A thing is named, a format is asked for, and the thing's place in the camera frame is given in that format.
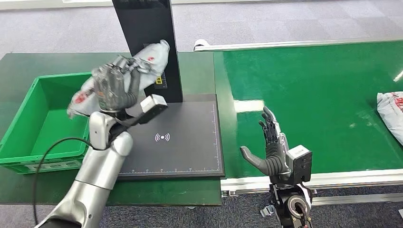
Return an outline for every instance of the dark green table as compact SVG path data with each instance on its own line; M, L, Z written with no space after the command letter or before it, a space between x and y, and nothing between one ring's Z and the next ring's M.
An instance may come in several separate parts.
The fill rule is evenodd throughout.
M34 78L40 75L87 72L115 59L118 53L6 54L0 61L0 138L3 137ZM180 53L183 92L214 93L212 53ZM39 204L58 203L77 170L41 173ZM0 167L0 204L27 204L32 200L33 175L18 175ZM150 180L119 182L109 205L219 205L220 180Z

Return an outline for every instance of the wireless charging symbol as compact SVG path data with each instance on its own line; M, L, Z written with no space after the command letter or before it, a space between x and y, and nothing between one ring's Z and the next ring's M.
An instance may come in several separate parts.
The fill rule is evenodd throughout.
M160 135L160 134L156 134L154 137L155 141L158 142L160 140L165 140L165 141L169 141L171 139L171 136L169 135L169 133L165 134L165 135Z

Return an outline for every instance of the black cable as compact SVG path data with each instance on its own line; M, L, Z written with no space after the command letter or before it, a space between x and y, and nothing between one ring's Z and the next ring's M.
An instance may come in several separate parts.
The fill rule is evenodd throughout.
M42 157L42 159L40 160L40 162L38 164L37 170L35 171L34 182L32 184L32 196L33 196L32 197L32 207L33 207L33 210L34 210L35 225L38 224L37 209L36 209L36 203L37 203L36 202L37 201L36 200L36 194L37 194L38 173L39 173L40 167L41 167L43 161L45 160L46 155L49 153L49 151L51 151L53 149L53 147L55 147L57 144L59 144L59 143L61 143L63 141L73 140L73 139L78 140L78 141L82 141L83 143L87 144L88 146L93 147L90 142L88 142L87 140L81 139L81 138L77 138L77 137L63 138L63 139L55 142L53 145L51 145L51 147L49 147L49 149L43 154L43 157Z
M302 212L301 225L302 225L302 227L305 227L306 220L307 220L307 212L305 211L305 207L299 202L295 203L295 206L298 206L301 209L301 212Z

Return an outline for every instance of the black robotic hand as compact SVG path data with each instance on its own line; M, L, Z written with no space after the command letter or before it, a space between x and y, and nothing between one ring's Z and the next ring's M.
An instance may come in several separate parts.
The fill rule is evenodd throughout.
M267 107L263 108L262 117L266 123L259 120L259 124L266 142L266 159L255 156L246 146L240 147L242 156L265 175L274 176L287 173L289 172L285 161L288 151L287 138L281 132L276 117Z

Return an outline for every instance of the green table surface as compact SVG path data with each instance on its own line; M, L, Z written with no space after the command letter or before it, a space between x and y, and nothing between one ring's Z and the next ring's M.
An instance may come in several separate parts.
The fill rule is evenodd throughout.
M0 61L0 138L14 118L34 78L87 72L112 61L119 53L6 54ZM185 94L214 93L212 53L179 53ZM77 170L41 173L39 204L56 204L66 194ZM32 201L33 175L18 175L0 167L0 204ZM220 205L220 180L182 179L117 182L108 205Z
M403 41L214 52L214 68L227 178L262 175L239 146L265 156L261 111L234 101L268 106L290 148L312 151L313 173L403 168L376 110L378 92L403 90Z

